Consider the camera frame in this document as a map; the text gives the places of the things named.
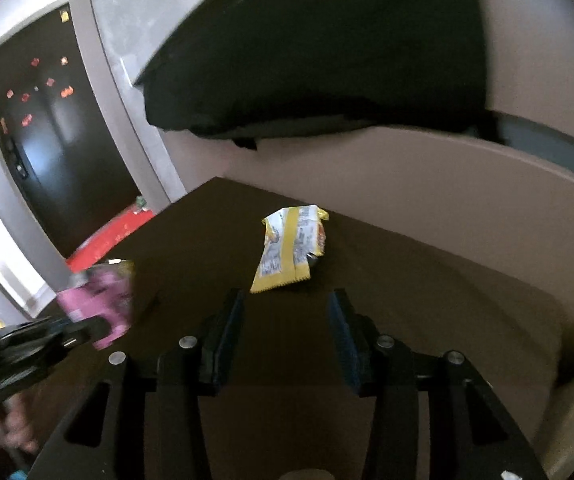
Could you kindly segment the person's left hand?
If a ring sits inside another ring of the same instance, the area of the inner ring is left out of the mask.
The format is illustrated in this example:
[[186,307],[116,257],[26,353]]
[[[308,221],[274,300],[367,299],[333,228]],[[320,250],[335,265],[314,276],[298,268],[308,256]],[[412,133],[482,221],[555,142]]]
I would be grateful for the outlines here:
[[0,448],[21,450],[35,455],[38,442],[31,424],[28,397],[24,393],[10,396],[0,410]]

